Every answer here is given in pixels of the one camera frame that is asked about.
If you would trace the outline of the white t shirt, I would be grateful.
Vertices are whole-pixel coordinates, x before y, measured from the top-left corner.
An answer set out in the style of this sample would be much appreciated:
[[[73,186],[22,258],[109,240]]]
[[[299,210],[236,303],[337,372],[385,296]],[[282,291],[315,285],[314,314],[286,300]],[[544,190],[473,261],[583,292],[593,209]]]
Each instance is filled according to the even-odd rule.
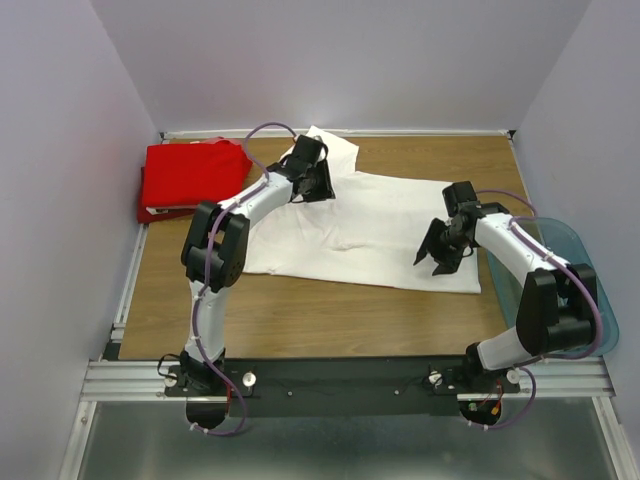
[[[445,183],[364,173],[357,145],[312,126],[328,147],[332,200],[287,204],[250,232],[244,270],[417,291],[478,294],[477,258],[434,275],[431,258],[415,260],[431,221],[443,218]]]

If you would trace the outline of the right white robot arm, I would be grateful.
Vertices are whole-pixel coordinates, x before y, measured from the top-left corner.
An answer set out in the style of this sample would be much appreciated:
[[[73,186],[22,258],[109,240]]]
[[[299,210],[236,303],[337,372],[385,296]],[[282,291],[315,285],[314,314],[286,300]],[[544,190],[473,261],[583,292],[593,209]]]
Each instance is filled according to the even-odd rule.
[[[604,327],[592,267],[539,243],[502,204],[480,202],[469,181],[445,187],[442,195],[448,218],[431,221],[415,260],[431,258],[434,275],[452,275],[468,252],[483,248],[522,288],[514,326],[468,346],[456,380],[480,392],[512,368],[544,357],[582,359],[600,347]]]

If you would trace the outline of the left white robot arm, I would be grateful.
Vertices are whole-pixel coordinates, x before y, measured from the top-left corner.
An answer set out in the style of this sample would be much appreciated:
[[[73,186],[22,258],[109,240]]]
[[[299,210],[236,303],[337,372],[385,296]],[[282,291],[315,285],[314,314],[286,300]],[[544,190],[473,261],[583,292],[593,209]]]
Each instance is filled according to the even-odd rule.
[[[219,203],[201,202],[181,253],[192,295],[189,337],[180,354],[188,384],[201,395],[232,381],[223,373],[224,322],[231,287],[243,273],[251,228],[271,212],[296,199],[332,200],[335,193],[319,136],[300,135],[290,153],[262,170],[259,179]]]

